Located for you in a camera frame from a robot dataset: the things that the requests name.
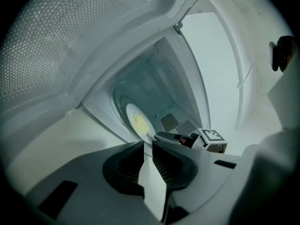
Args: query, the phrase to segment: mesh grille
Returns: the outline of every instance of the mesh grille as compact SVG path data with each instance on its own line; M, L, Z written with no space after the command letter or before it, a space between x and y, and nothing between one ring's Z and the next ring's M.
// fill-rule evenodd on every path
M181 172L183 163L179 158L160 147L156 147L152 150L152 154L153 163L166 183Z
M196 130L196 128L189 120L186 120L184 123L182 123L178 127L176 127L176 131L180 135L189 135L192 132L194 132L195 130Z
M0 101L51 87L76 39L128 0L30 0L0 50Z
M140 146L119 161L119 172L126 176L130 181L137 183L143 163L144 146Z

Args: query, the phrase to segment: gray surface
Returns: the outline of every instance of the gray surface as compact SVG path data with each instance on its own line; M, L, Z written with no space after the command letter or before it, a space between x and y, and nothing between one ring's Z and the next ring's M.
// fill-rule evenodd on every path
M257 148L257 145L248 146L235 169L215 194L202 207L174 224L195 224L195 221L205 225L228 224L233 207L248 179Z
M57 220L67 225L158 224L142 196L120 194L102 175L104 161L131 144L82 155L37 184L27 195L39 205L62 181L78 183Z
M238 163L240 160L239 156L192 150L181 145L170 144L168 148L189 157L198 166L198 173L190 185L186 189L172 192L177 206L188 213L194 212L212 198L233 172L233 169L216 165L214 162L220 159Z

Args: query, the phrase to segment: white plastic panel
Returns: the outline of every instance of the white plastic panel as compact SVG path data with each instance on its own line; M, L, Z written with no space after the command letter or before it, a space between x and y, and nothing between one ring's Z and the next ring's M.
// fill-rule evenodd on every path
M0 49L5 159L77 107L112 64L178 23L195 1L30 0Z
M235 56L228 36L214 13L187 15L182 33L201 71L210 107L211 128L229 139L239 110Z
M218 17L222 18L226 32L231 39L242 83L252 66L255 66L255 49L253 36L247 28L247 21L234 4L233 0L209 0L216 8ZM256 94L256 72L251 69L244 86L240 88L240 107L236 128L240 128L253 111Z

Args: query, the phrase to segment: black and white square marker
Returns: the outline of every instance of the black and white square marker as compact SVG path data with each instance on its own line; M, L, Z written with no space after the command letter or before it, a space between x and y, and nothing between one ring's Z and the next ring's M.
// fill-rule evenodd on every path
M216 130L199 129L199 131L207 144L227 144L227 141Z

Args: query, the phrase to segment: black slot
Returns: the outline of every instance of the black slot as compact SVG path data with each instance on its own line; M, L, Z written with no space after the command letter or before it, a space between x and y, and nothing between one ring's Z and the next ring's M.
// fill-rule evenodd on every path
M180 137L181 137L181 136L180 136L179 134L175 134L175 135L174 135L174 139L176 139L176 140L179 140Z
M217 160L214 162L214 164L217 164L217 165L220 165L220 166L223 166L223 167L228 167L228 168L231 168L231 169L234 169L235 166L236 166L236 163L230 163L230 162L226 162L226 161L222 161L222 160Z
M77 183L63 181L38 208L49 217L56 219L76 187Z

